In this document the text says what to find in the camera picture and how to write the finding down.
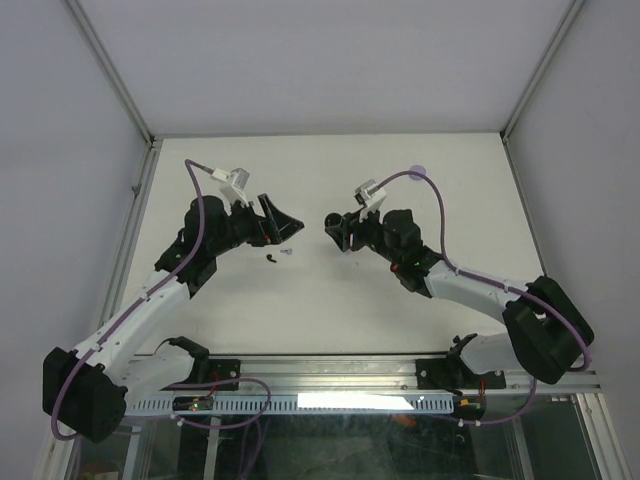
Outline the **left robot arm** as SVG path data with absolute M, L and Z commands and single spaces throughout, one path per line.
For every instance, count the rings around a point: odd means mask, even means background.
M 57 439 L 102 442 L 138 401 L 175 383 L 192 389 L 206 383 L 209 351 L 183 336 L 169 339 L 145 360 L 133 357 L 211 279 L 221 255 L 244 244 L 280 245 L 303 229 L 302 221 L 282 212 L 267 195 L 259 195 L 258 202 L 260 213 L 240 201 L 225 206 L 212 195 L 194 199 L 138 296 L 73 349 L 48 353 L 42 408 Z

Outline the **black earbud charging case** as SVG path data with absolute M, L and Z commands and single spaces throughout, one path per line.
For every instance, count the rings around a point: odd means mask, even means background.
M 338 213 L 330 213 L 326 216 L 324 224 L 326 228 L 336 228 L 342 225 L 343 216 Z

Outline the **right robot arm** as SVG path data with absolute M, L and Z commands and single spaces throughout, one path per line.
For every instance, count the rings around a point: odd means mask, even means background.
M 455 270 L 442 254 L 426 246 L 411 210 L 371 213 L 330 213 L 325 233 L 343 251 L 368 248 L 390 264 L 408 291 L 450 301 L 484 314 L 505 327 L 493 335 L 470 333 L 456 337 L 447 353 L 452 383 L 469 387 L 482 374 L 523 369 L 536 380 L 557 383 L 576 370 L 576 361 L 595 334 L 584 316 L 552 278 L 511 284 L 479 273 Z

